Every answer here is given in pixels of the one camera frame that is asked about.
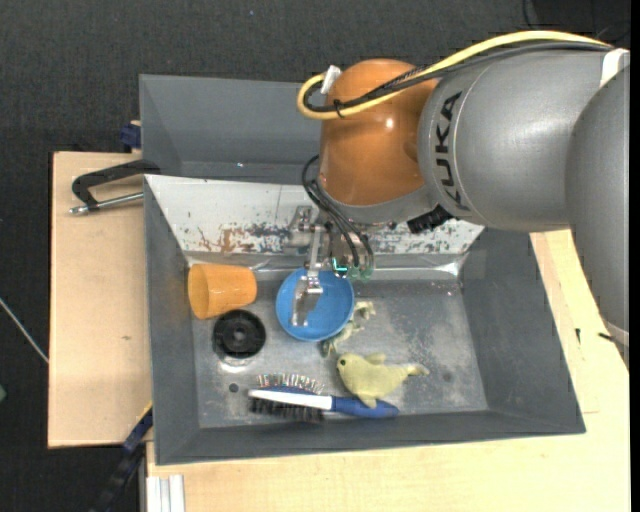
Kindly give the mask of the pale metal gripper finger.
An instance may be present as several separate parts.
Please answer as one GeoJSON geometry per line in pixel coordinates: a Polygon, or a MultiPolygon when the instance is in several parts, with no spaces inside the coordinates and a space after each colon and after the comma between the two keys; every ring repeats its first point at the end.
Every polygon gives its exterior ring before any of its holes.
{"type": "Polygon", "coordinates": [[[296,285],[294,288],[294,295],[292,300],[292,313],[290,322],[295,327],[304,326],[306,323],[306,306],[305,306],[305,297],[306,297],[306,286],[305,285],[296,285]]]}
{"type": "Polygon", "coordinates": [[[303,276],[303,312],[308,314],[317,305],[323,293],[318,272],[308,272],[303,276]]]}

